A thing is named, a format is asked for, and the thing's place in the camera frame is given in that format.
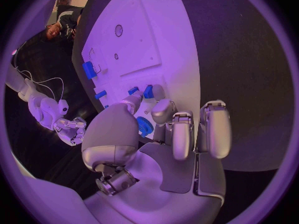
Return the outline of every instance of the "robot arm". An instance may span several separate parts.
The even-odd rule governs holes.
[[[43,127],[56,131],[59,138],[71,146],[82,143],[86,122],[80,117],[73,121],[63,118],[69,108],[66,100],[57,102],[38,92],[33,81],[24,79],[13,66],[9,66],[6,85],[28,102],[30,113]]]

